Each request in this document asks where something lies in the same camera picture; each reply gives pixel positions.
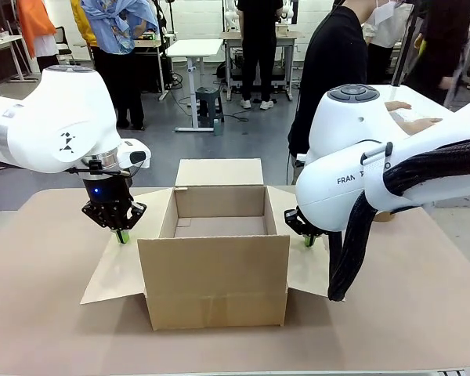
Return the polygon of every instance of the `gray floor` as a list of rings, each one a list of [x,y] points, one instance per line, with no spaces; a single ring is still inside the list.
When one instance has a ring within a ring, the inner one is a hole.
[[[214,137],[210,133],[175,133],[178,126],[189,126],[187,117],[176,101],[189,93],[187,75],[184,68],[176,68],[184,77],[184,88],[172,91],[164,101],[158,102],[157,94],[143,94],[146,130],[144,132],[125,130],[121,135],[137,138],[150,147],[153,153],[151,168],[142,170],[135,177],[135,186],[171,186],[182,158],[261,158],[266,184],[286,183],[287,133],[295,115],[297,100],[289,102],[284,94],[276,94],[276,106],[267,112],[254,106],[250,112],[239,114],[249,122],[239,122],[227,117],[223,136]],[[204,82],[213,82],[214,67],[206,70]],[[4,84],[0,93],[17,99],[24,98],[34,85]],[[239,112],[240,96],[224,103],[225,114]],[[470,101],[470,92],[462,89],[454,103],[458,109]],[[0,211],[17,210],[31,195],[50,188],[81,187],[81,180],[75,175],[46,175],[26,170],[0,171]],[[470,201],[451,201],[443,207],[470,207]]]

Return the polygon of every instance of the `blue shirt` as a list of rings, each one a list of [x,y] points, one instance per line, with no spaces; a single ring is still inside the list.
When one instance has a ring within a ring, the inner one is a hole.
[[[97,45],[108,53],[126,55],[134,49],[134,28],[146,21],[146,29],[160,33],[157,17],[147,0],[81,0]]]

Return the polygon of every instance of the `face mask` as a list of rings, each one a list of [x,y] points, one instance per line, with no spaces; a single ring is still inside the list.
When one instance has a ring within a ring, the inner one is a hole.
[[[369,20],[374,21],[374,25],[379,25],[381,22],[393,16],[396,4],[396,2],[389,1],[382,6],[378,6],[378,0],[376,0],[376,9],[373,11],[371,17],[369,17]]]

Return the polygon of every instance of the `white sneaker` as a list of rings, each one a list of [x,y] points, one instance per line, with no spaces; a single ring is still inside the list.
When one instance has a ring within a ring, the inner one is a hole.
[[[270,108],[273,107],[273,101],[269,100],[268,102],[265,102],[264,100],[261,102],[261,106],[259,106],[260,110],[266,111],[269,110]]]
[[[240,100],[240,105],[244,110],[250,110],[251,109],[251,101],[250,100]]]

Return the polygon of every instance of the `black pants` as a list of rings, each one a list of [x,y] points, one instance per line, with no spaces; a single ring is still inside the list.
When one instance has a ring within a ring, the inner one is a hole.
[[[134,51],[127,55],[115,55],[97,47],[91,47],[91,50],[96,71],[103,78],[113,106],[117,109],[117,124],[127,124],[129,110],[131,123],[139,127],[143,124],[144,113]]]
[[[428,78],[432,76],[433,64],[420,56],[414,69],[407,75],[404,84],[419,92],[423,96],[443,106],[447,97],[447,90],[439,88],[439,84],[430,84]]]
[[[369,59],[367,61],[367,84],[383,84],[385,82],[386,70],[390,66],[390,56],[392,55],[393,48],[387,49],[370,43],[367,51],[369,53]]]
[[[242,96],[244,100],[251,98],[252,84],[256,78],[256,67],[259,62],[261,75],[261,100],[268,102],[272,92],[272,72],[275,64],[277,42],[244,41],[244,66],[242,68]]]
[[[57,60],[56,55],[52,56],[37,56],[37,64],[38,67],[40,68],[40,73],[48,67],[51,67],[52,65],[57,65],[60,62]]]

